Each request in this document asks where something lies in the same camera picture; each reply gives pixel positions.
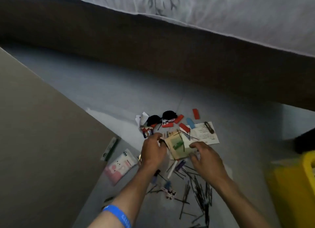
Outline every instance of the red rectangular object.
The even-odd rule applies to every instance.
[[[198,109],[194,108],[192,112],[194,113],[195,119],[200,119]]]
[[[173,126],[174,126],[174,123],[168,123],[168,124],[162,125],[163,128],[170,128]]]
[[[183,119],[183,115],[181,114],[181,115],[179,115],[175,120],[174,120],[174,123],[176,123],[176,124],[178,124],[179,122],[180,122],[180,120],[182,120]]]
[[[179,127],[182,128],[185,132],[189,133],[190,132],[190,128],[187,127],[185,124],[180,123]]]

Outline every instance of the dark brown bed base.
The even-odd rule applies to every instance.
[[[79,0],[0,0],[14,40],[315,111],[315,59]]]

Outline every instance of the silicone bracelet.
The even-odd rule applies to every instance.
[[[118,220],[124,225],[125,228],[131,228],[127,216],[117,206],[108,205],[103,209],[103,211],[109,211],[118,218]]]

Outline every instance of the yellow bin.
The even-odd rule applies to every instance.
[[[315,228],[315,151],[273,163],[265,172],[283,228]]]

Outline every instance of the forearm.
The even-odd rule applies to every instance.
[[[216,190],[229,207],[240,228],[271,227],[231,179],[221,182]]]
[[[117,206],[121,211],[124,212],[132,225],[138,216],[148,185],[154,173],[155,170],[151,169],[150,167],[140,167],[137,174],[112,202],[112,205]],[[93,221],[89,227],[123,228],[124,226],[113,214],[108,211],[104,211]]]

